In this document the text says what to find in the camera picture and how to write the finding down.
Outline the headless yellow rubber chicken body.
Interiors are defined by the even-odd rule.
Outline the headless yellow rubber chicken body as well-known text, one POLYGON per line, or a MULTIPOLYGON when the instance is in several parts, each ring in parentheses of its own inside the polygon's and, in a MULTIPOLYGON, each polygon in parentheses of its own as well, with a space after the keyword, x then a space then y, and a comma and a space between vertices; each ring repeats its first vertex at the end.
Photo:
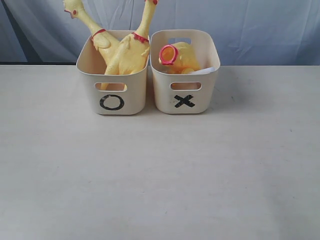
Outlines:
POLYGON ((183 75, 201 70, 194 47, 185 41, 164 45, 159 51, 158 62, 168 74, 183 75))

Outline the yellow rubber chicken facing up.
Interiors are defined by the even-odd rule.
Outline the yellow rubber chicken facing up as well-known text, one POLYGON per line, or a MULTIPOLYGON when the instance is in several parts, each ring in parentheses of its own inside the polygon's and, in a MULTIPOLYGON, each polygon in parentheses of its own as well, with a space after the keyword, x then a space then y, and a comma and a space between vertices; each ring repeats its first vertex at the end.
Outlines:
POLYGON ((139 27, 120 41, 105 75, 132 75, 145 68, 150 53, 148 35, 157 4, 157 0, 145 1, 139 27))

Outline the broken chicken neck with squeaker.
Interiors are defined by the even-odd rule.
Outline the broken chicken neck with squeaker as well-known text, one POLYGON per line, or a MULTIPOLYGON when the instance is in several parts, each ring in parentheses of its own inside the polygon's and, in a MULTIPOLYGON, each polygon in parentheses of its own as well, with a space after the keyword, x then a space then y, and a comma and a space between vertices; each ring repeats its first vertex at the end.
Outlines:
POLYGON ((201 70, 191 72, 192 75, 205 75, 213 73, 216 69, 214 67, 203 68, 201 70))

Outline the cream bin with X mark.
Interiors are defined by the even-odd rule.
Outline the cream bin with X mark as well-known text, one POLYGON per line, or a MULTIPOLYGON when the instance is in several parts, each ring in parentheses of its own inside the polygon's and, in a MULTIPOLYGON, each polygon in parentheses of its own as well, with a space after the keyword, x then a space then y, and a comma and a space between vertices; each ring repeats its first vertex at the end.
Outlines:
POLYGON ((155 32, 150 40, 150 65, 156 107, 166 114, 199 114, 210 105, 221 66, 212 37, 196 29, 169 29, 155 32), (168 74, 158 58, 168 44, 187 42, 194 48, 201 69, 214 67, 208 74, 168 74))

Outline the cream bin with circle mark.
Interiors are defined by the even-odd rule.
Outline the cream bin with circle mark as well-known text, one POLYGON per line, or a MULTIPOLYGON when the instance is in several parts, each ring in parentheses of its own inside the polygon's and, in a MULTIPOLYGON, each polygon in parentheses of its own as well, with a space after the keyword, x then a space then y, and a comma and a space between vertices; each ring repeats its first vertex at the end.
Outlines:
MULTIPOLYGON (((121 41, 132 30, 111 30, 121 41)), ((92 110, 100 115, 134 115, 146 104, 147 63, 140 72, 129 75, 105 75, 106 63, 88 39, 76 62, 92 110)))

